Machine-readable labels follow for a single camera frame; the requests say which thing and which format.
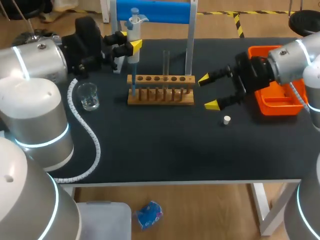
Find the floor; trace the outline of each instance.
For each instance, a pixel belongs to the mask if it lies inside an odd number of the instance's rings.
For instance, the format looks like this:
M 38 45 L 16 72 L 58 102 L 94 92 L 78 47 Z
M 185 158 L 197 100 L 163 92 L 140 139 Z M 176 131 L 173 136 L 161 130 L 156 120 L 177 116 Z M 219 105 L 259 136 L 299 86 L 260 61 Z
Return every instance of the floor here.
M 300 1 L 292 10 L 299 9 Z M 305 0 L 304 9 L 319 9 L 318 0 Z M 199 12 L 216 11 L 287 11 L 289 1 L 281 0 L 199 0 Z M 74 32 L 74 20 L 84 14 L 65 14 L 51 24 L 33 19 L 34 28 L 46 28 L 68 35 Z M 99 15 L 93 16 L 101 33 L 110 34 L 110 25 L 103 24 Z M 248 37 L 297 37 L 288 27 L 286 14 L 241 14 L 240 23 L 244 36 Z M 21 21 L 0 19 L 0 47 L 10 46 L 12 40 L 26 26 Z M 144 23 L 143 39 L 186 38 L 188 27 L 177 24 Z M 233 17 L 227 15 L 198 15 L 196 38 L 238 38 Z M 269 201 L 281 184 L 265 184 Z M 113 201 L 127 203 L 132 211 L 139 210 L 150 200 L 158 202 L 163 218 L 152 228 L 141 231 L 132 221 L 133 240 L 259 240 L 258 217 L 252 192 L 246 184 L 223 185 L 170 185 L 130 187 L 88 187 L 78 189 L 75 199 L 79 202 Z M 285 240 L 283 226 L 270 240 Z

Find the test tube rack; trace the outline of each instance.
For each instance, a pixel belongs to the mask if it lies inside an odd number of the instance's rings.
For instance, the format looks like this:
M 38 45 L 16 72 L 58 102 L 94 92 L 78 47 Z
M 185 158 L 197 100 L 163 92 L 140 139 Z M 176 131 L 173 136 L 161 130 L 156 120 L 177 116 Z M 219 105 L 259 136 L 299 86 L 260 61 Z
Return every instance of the test tube rack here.
M 132 85 L 132 75 L 127 76 L 126 82 Z M 192 75 L 137 75 L 135 95 L 130 88 L 127 103 L 128 105 L 194 105 L 195 83 L 195 76 Z

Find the orange tray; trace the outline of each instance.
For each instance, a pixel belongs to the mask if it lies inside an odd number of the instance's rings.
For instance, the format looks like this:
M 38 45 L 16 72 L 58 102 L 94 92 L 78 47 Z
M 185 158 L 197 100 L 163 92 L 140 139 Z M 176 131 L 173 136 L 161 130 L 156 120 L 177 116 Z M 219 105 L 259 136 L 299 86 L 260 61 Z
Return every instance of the orange tray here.
M 251 46 L 249 58 L 267 57 L 270 50 L 281 46 Z M 292 82 L 302 99 L 307 103 L 306 89 L 303 79 Z M 303 108 L 289 84 L 279 85 L 275 81 L 269 87 L 254 92 L 262 114 L 266 116 L 297 115 Z

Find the black table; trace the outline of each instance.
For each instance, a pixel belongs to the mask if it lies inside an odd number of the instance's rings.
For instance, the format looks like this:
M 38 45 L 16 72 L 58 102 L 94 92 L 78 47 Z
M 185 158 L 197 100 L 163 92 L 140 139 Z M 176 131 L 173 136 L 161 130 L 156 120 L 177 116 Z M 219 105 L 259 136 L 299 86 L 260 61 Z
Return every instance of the black table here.
M 281 45 L 292 38 L 197 39 L 192 74 L 200 79 L 208 71 L 234 64 L 234 56 L 254 45 Z M 138 73 L 162 74 L 163 50 L 170 50 L 170 74 L 184 74 L 185 40 L 145 40 Z M 234 92 L 230 79 L 205 87 L 195 86 L 195 106 L 128 106 L 127 74 L 112 74 L 106 67 L 90 74 L 98 87 L 100 107 L 77 109 L 96 133 L 101 145 L 98 168 L 76 184 L 180 181 L 298 180 L 315 164 L 320 134 L 302 110 L 291 117 L 265 117 L 255 98 L 224 111 L 204 104 Z M 66 100 L 67 86 L 60 87 Z M 77 176 L 95 159 L 95 146 L 74 118 L 65 101 L 74 142 L 74 155 L 56 178 Z M 225 115 L 228 126 L 221 126 Z

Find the white bottle cap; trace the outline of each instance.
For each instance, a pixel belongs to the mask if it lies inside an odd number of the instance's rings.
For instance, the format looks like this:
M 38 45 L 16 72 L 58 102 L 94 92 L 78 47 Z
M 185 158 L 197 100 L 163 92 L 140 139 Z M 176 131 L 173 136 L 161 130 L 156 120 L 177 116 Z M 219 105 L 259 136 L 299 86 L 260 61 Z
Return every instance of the white bottle cap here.
M 224 124 L 224 125 L 228 125 L 229 122 L 230 122 L 230 120 L 231 120 L 231 117 L 229 117 L 229 116 L 224 116 L 224 118 L 223 118 L 223 124 Z

